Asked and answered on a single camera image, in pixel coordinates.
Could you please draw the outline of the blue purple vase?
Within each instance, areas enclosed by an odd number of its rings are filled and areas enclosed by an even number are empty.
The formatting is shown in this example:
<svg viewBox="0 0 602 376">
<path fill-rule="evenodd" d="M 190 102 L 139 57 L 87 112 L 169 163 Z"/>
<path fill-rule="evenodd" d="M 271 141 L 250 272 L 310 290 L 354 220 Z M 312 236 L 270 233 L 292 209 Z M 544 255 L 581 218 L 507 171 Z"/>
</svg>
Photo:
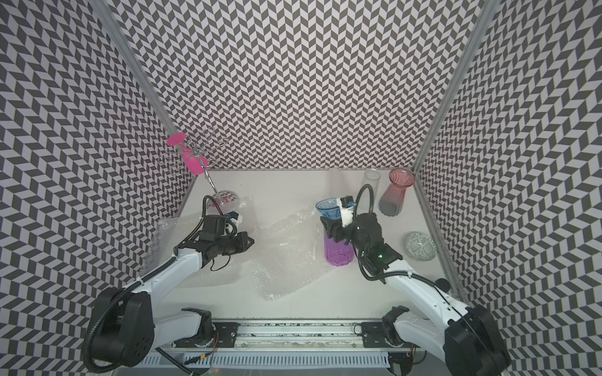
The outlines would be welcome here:
<svg viewBox="0 0 602 376">
<path fill-rule="evenodd" d="M 326 219 L 340 220 L 340 207 L 335 198 L 324 199 L 316 204 L 316 209 Z M 335 242 L 329 238 L 324 230 L 324 255 L 328 263 L 333 266 L 345 266 L 354 259 L 354 250 L 350 244 L 343 241 Z"/>
</svg>

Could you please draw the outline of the pink vase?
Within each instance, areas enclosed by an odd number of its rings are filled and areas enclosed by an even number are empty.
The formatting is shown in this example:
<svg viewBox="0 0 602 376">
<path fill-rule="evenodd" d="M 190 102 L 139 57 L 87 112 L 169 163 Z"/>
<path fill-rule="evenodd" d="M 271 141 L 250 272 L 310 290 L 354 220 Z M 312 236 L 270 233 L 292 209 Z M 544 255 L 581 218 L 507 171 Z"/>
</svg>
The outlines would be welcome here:
<svg viewBox="0 0 602 376">
<path fill-rule="evenodd" d="M 397 216 L 401 213 L 407 189 L 415 184 L 411 170 L 398 168 L 389 173 L 390 185 L 379 200 L 379 210 L 384 216 Z"/>
</svg>

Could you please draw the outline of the clear glass vase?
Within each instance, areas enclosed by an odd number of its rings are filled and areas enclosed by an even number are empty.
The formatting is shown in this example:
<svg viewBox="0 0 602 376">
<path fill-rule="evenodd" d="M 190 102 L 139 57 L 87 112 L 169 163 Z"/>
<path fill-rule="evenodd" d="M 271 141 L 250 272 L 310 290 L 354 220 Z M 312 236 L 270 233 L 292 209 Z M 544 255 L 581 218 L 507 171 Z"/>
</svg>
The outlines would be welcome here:
<svg viewBox="0 0 602 376">
<path fill-rule="evenodd" d="M 376 202 L 380 177 L 381 175 L 377 169 L 365 170 L 361 187 L 369 185 L 372 189 L 366 188 L 363 190 L 360 204 L 364 207 L 367 207 L 370 204 L 371 197 L 373 197 L 374 202 Z"/>
</svg>

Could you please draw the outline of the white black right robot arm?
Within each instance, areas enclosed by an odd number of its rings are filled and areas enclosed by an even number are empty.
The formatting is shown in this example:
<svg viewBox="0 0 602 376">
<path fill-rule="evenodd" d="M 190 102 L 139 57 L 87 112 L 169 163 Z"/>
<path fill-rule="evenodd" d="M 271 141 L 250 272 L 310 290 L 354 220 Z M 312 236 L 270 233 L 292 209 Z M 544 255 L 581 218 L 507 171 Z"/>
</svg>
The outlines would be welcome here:
<svg viewBox="0 0 602 376">
<path fill-rule="evenodd" d="M 448 294 L 440 280 L 417 274 L 383 239 L 376 215 L 348 222 L 321 217 L 328 238 L 353 246 L 362 276 L 399 291 L 423 313 L 404 306 L 383 319 L 389 343 L 410 342 L 445 362 L 452 375 L 500 375 L 511 358 L 497 322 L 482 305 L 471 307 Z"/>
</svg>

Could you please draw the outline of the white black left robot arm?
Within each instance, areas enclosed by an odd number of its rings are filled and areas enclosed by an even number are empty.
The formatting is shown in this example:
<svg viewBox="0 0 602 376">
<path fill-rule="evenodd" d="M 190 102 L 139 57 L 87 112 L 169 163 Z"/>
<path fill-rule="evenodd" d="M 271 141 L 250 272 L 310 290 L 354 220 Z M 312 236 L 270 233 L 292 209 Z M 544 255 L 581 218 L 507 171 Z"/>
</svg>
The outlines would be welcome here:
<svg viewBox="0 0 602 376">
<path fill-rule="evenodd" d="M 210 311 L 183 308 L 177 314 L 157 317 L 155 310 L 175 287 L 216 257 L 232 257 L 254 245 L 254 239 L 238 229 L 240 222 L 236 211 L 203 215 L 166 262 L 124 288 L 102 291 L 94 301 L 82 344 L 87 370 L 103 374 L 133 368 L 150 351 L 178 341 L 214 345 L 216 330 Z"/>
</svg>

